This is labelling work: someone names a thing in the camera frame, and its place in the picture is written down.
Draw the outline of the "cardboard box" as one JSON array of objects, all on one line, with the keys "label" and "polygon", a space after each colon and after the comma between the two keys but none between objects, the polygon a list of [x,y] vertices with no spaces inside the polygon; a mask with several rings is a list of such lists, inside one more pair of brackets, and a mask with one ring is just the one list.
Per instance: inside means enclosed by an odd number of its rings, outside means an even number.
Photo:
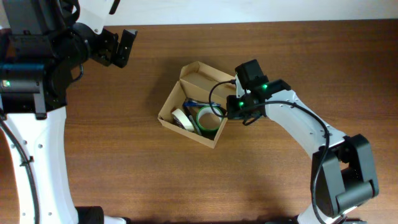
[{"label": "cardboard box", "polygon": [[208,102],[208,96],[211,93],[211,100],[226,108],[226,98],[229,95],[236,94],[236,87],[232,84],[224,84],[218,86],[214,91],[212,88],[219,82],[232,80],[234,77],[217,70],[202,62],[193,62],[184,66],[180,72],[180,78],[174,85],[170,95],[166,99],[162,109],[158,114],[158,120],[163,127],[175,131],[194,141],[204,144],[210,148],[214,148],[221,136],[222,130],[227,122],[223,119],[221,126],[216,133],[211,134],[209,138],[200,136],[197,133],[187,131],[174,124],[172,112],[176,109],[183,109],[183,103],[187,98]]}]

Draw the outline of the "black silver pen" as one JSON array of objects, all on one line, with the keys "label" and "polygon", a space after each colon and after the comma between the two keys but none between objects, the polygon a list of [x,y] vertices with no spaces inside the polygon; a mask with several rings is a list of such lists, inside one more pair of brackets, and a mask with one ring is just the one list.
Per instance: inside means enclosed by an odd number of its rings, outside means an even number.
[{"label": "black silver pen", "polygon": [[191,123],[193,124],[193,127],[194,127],[194,129],[195,129],[195,132],[196,132],[198,135],[201,136],[202,133],[201,133],[200,128],[198,127],[197,123],[195,122],[193,116],[192,116],[192,115],[189,115],[188,118],[189,118],[189,120],[191,121]]}]

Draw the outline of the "blue pen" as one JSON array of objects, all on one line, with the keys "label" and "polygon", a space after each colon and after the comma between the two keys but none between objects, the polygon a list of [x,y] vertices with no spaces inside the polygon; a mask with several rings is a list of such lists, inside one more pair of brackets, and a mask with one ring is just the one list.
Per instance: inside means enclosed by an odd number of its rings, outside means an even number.
[{"label": "blue pen", "polygon": [[194,100],[191,98],[187,98],[183,103],[183,106],[186,106],[186,107],[200,107],[200,106],[210,106],[210,105],[221,106],[220,104],[215,103],[215,102],[212,102],[212,103],[202,102],[202,101],[197,101],[197,100]]}]

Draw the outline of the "white masking tape roll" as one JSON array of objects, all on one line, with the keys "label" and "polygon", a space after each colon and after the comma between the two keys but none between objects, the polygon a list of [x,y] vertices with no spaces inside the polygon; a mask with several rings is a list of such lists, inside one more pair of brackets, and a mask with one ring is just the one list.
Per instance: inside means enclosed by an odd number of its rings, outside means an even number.
[{"label": "white masking tape roll", "polygon": [[192,124],[192,122],[189,120],[188,116],[181,110],[181,109],[175,109],[172,111],[172,116],[174,121],[177,123],[177,125],[190,132],[194,132],[195,128]]}]

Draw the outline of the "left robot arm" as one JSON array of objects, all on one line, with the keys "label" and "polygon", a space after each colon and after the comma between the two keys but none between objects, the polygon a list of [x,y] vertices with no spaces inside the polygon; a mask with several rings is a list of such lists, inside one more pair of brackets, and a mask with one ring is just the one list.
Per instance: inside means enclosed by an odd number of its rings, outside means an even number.
[{"label": "left robot arm", "polygon": [[88,60],[127,65],[136,30],[105,29],[117,0],[3,0],[1,132],[9,148],[21,223],[127,223],[74,205],[64,151],[67,88]]}]

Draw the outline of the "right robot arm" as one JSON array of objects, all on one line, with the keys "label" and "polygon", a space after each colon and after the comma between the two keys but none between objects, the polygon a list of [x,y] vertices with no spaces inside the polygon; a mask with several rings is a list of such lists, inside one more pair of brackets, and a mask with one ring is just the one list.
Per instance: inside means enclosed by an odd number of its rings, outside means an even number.
[{"label": "right robot arm", "polygon": [[257,60],[236,67],[228,119],[247,126],[265,117],[283,127],[312,160],[311,204],[297,223],[346,223],[347,213],[379,194],[370,142],[316,115],[283,80],[269,81]]}]

